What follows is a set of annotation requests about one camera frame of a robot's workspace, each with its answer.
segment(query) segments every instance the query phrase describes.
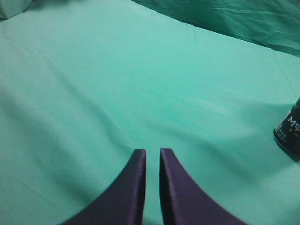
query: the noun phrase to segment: black can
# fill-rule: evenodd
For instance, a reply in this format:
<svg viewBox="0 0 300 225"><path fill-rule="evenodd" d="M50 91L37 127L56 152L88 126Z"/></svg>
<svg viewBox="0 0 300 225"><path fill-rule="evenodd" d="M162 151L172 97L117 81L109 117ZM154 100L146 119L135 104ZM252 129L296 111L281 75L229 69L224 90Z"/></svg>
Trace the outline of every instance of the black can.
<svg viewBox="0 0 300 225"><path fill-rule="evenodd" d="M300 154L300 98L275 127L274 138L283 150Z"/></svg>

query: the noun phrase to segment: purple object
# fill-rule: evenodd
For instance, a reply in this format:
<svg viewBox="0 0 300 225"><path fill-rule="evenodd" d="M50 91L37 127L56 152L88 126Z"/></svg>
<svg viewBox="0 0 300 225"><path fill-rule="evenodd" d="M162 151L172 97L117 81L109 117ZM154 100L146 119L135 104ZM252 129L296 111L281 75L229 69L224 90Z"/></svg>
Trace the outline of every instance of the purple object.
<svg viewBox="0 0 300 225"><path fill-rule="evenodd" d="M62 225L141 225L145 182L146 151L135 150L109 188Z"/></svg>
<svg viewBox="0 0 300 225"><path fill-rule="evenodd" d="M245 225L193 181L172 149L161 149L159 196L164 225Z"/></svg>

